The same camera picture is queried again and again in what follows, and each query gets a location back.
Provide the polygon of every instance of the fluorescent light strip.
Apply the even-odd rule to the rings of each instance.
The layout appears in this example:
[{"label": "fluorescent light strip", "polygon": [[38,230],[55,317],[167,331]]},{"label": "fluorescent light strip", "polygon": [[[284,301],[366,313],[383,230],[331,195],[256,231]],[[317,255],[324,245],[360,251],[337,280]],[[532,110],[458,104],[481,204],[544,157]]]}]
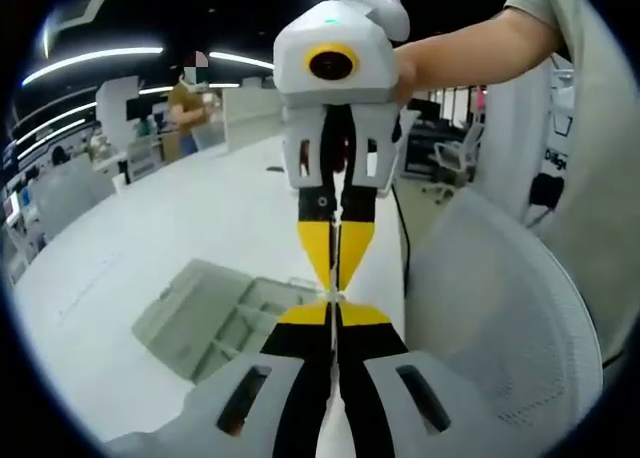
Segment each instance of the fluorescent light strip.
[{"label": "fluorescent light strip", "polygon": [[42,32],[42,48],[45,58],[49,59],[49,27],[45,24]]},{"label": "fluorescent light strip", "polygon": [[24,158],[25,156],[27,156],[29,153],[31,153],[33,150],[35,150],[36,148],[41,147],[42,145],[44,145],[47,141],[51,140],[52,138],[55,138],[56,136],[58,136],[61,133],[64,133],[67,130],[70,130],[71,128],[73,128],[74,126],[78,126],[81,125],[82,123],[84,123],[85,120],[84,118],[82,118],[81,120],[78,121],[74,121],[73,123],[63,126],[62,128],[60,128],[59,130],[54,131],[53,133],[48,134],[46,137],[44,137],[43,139],[41,139],[40,141],[36,141],[33,145],[31,145],[29,148],[27,148],[26,150],[24,150],[22,153],[20,153],[18,155],[18,159],[21,160],[22,158]]},{"label": "fluorescent light strip", "polygon": [[150,95],[152,93],[164,93],[166,91],[171,91],[173,86],[159,86],[157,88],[147,88],[146,90],[140,90],[138,93],[140,95]]},{"label": "fluorescent light strip", "polygon": [[239,83],[209,83],[209,88],[238,88]]},{"label": "fluorescent light strip", "polygon": [[[238,83],[209,83],[209,88],[238,88]],[[173,86],[159,86],[157,88],[146,88],[138,91],[140,95],[150,95],[152,93],[165,93],[171,91]]]},{"label": "fluorescent light strip", "polygon": [[52,65],[45,66],[44,68],[31,73],[22,81],[22,86],[28,85],[32,81],[51,73],[52,71],[65,68],[67,66],[75,65],[83,61],[95,60],[97,58],[106,58],[108,56],[122,56],[122,55],[157,55],[162,53],[160,47],[139,47],[139,48],[115,48],[113,50],[93,51],[91,53],[85,53],[84,55],[74,56],[73,58],[67,58],[66,60],[53,63]]},{"label": "fluorescent light strip", "polygon": [[63,114],[61,114],[59,116],[56,116],[55,118],[51,118],[49,121],[46,121],[46,122],[44,122],[43,124],[41,124],[39,126],[36,126],[29,133],[24,135],[22,138],[18,139],[18,141],[16,141],[16,144],[19,145],[20,143],[22,143],[27,138],[29,138],[29,137],[33,136],[34,134],[36,134],[37,132],[39,132],[41,129],[46,128],[47,126],[49,126],[51,123],[55,123],[56,121],[59,121],[59,120],[61,120],[63,118],[66,118],[67,116],[71,116],[74,113],[79,113],[81,111],[88,110],[89,108],[93,108],[94,106],[96,106],[96,102],[95,101],[93,103],[87,103],[86,105],[82,105],[82,106],[79,106],[78,108],[74,108],[73,110],[65,111]]},{"label": "fluorescent light strip", "polygon": [[246,63],[247,65],[260,66],[262,68],[268,68],[273,70],[273,63],[267,63],[266,61],[254,60],[253,58],[246,58],[244,56],[232,55],[230,53],[220,53],[218,51],[212,51],[209,53],[211,58],[217,58],[219,60],[236,61],[238,63]]},{"label": "fluorescent light strip", "polygon": [[41,113],[42,111],[46,110],[47,108],[52,107],[53,105],[57,105],[58,103],[62,103],[63,101],[68,100],[69,98],[73,98],[74,96],[80,96],[80,95],[82,95],[84,93],[88,93],[90,91],[95,91],[97,89],[98,89],[97,86],[90,86],[89,88],[83,88],[82,90],[74,91],[73,93],[69,93],[68,95],[64,95],[64,96],[61,96],[58,99],[50,101],[46,105],[43,105],[43,106],[41,106],[40,108],[38,108],[36,110],[33,110],[27,116],[23,116],[22,118],[20,118],[20,121],[18,121],[15,125],[13,125],[13,127],[11,128],[11,131],[17,129],[20,125],[25,123],[27,120],[30,120],[31,118],[36,116],[38,113]]}]

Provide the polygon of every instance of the wall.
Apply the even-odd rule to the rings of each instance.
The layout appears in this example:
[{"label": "wall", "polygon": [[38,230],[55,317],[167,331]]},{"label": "wall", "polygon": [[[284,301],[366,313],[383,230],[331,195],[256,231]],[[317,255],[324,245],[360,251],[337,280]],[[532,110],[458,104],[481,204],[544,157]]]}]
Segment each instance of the wall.
[{"label": "wall", "polygon": [[127,100],[137,97],[137,76],[105,81],[96,92],[96,119],[118,151],[126,151],[135,139],[133,124],[127,122]]},{"label": "wall", "polygon": [[262,77],[250,76],[248,78],[243,78],[242,87],[243,88],[262,88]]},{"label": "wall", "polygon": [[487,88],[475,186],[521,222],[546,147],[550,76],[547,60],[514,80]]},{"label": "wall", "polygon": [[282,101],[275,89],[227,88],[222,92],[225,138],[230,150],[282,132]]},{"label": "wall", "polygon": [[225,88],[222,92],[224,120],[238,120],[281,115],[282,100],[278,90],[261,88]]}]

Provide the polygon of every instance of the black cable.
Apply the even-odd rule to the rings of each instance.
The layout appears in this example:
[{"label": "black cable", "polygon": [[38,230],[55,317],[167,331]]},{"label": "black cable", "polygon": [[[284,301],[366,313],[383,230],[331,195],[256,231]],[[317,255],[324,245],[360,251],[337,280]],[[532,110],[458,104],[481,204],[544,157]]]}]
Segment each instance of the black cable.
[{"label": "black cable", "polygon": [[602,369],[606,370],[609,366],[613,365],[616,361],[622,358],[623,355],[624,355],[624,348],[620,350],[618,353],[616,353],[615,355],[613,355],[611,358],[605,360],[605,362],[602,363]]},{"label": "black cable", "polygon": [[402,207],[400,206],[400,200],[398,199],[398,193],[396,192],[396,187],[392,183],[391,184],[391,192],[393,193],[393,198],[396,200],[396,207],[398,208],[398,216],[400,216],[400,223],[402,223],[402,231],[404,233],[404,238],[407,241],[407,261],[404,264],[404,297],[407,297],[407,289],[409,286],[409,262],[411,260],[411,240],[409,240],[409,231],[407,230],[407,223],[404,221],[404,215],[402,214]]}]

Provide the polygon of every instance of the white table surface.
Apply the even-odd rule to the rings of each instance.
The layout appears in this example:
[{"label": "white table surface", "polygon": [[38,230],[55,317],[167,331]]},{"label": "white table surface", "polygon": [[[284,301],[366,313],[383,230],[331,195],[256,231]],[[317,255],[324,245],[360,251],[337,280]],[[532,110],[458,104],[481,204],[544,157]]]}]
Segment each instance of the white table surface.
[{"label": "white table surface", "polygon": [[[193,384],[131,326],[189,260],[316,281],[286,176],[265,170],[281,164],[280,145],[271,138],[224,156],[214,148],[160,169],[80,217],[17,283],[18,315],[43,372],[98,439],[155,430],[181,411]],[[378,200],[373,241],[346,295],[377,306],[404,336],[399,236],[389,195]],[[327,456],[350,436],[340,404],[331,416],[319,445]]]}]

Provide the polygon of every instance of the forearm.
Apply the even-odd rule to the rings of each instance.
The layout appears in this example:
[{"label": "forearm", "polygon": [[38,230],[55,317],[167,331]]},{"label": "forearm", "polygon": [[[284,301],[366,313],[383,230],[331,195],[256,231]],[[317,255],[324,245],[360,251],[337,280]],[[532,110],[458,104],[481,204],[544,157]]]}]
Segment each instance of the forearm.
[{"label": "forearm", "polygon": [[396,53],[414,65],[417,89],[502,83],[540,64],[557,48],[549,28],[511,13],[446,35],[401,46]]}]

